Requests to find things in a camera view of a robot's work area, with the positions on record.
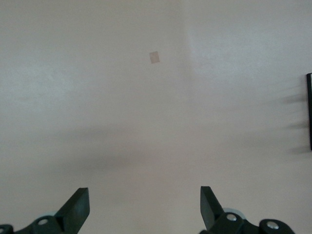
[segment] black rectangular object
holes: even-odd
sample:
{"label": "black rectangular object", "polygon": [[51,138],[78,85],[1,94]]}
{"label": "black rectangular object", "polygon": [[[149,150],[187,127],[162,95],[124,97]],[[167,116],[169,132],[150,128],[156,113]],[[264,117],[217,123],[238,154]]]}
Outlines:
{"label": "black rectangular object", "polygon": [[209,230],[215,221],[224,213],[222,206],[208,186],[200,188],[200,212],[205,226]]}
{"label": "black rectangular object", "polygon": [[308,87],[308,107],[309,107],[309,128],[310,128],[310,149],[312,150],[312,84],[311,74],[307,74],[307,87]]}
{"label": "black rectangular object", "polygon": [[90,213],[88,188],[78,189],[54,215],[65,234],[77,234]]}

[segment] white surface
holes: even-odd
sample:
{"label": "white surface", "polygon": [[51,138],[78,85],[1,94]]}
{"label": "white surface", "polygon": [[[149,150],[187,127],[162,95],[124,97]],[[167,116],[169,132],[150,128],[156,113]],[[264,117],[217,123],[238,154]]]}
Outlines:
{"label": "white surface", "polygon": [[[0,1],[0,223],[196,234],[199,188],[311,233],[303,0]],[[158,51],[160,63],[149,53]]]}

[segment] small tan square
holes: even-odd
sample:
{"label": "small tan square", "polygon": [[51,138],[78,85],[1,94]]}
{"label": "small tan square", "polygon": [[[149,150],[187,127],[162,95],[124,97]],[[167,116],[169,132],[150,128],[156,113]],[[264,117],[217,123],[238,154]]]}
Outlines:
{"label": "small tan square", "polygon": [[151,63],[156,63],[156,62],[160,62],[159,61],[159,56],[158,56],[158,52],[151,52],[150,53],[150,58],[151,58]]}

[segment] screw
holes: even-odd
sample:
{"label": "screw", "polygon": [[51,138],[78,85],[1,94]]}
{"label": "screw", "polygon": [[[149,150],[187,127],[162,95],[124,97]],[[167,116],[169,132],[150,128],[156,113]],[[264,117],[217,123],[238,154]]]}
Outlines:
{"label": "screw", "polygon": [[226,217],[230,221],[236,221],[237,220],[237,218],[234,214],[228,214]]}
{"label": "screw", "polygon": [[279,229],[278,224],[272,221],[267,222],[267,226],[272,229]]}
{"label": "screw", "polygon": [[45,219],[42,219],[38,222],[38,225],[43,225],[43,224],[46,224],[48,222],[48,220],[45,218]]}

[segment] black object edge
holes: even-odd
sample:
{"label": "black object edge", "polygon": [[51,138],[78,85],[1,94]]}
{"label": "black object edge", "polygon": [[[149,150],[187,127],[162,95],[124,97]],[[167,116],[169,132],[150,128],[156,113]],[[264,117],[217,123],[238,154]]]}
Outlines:
{"label": "black object edge", "polygon": [[312,150],[312,83],[311,74],[307,74],[307,88],[308,88],[308,107],[309,107],[309,129],[310,129],[310,149]]}
{"label": "black object edge", "polygon": [[[202,186],[200,191],[200,211],[207,228],[200,234],[295,234],[286,223],[276,219],[263,219],[258,227],[238,214],[225,213],[210,187]],[[270,227],[269,222],[277,228]]]}
{"label": "black object edge", "polygon": [[77,234],[89,213],[89,190],[79,188],[54,216],[37,218],[16,232],[12,225],[0,225],[0,234]]}

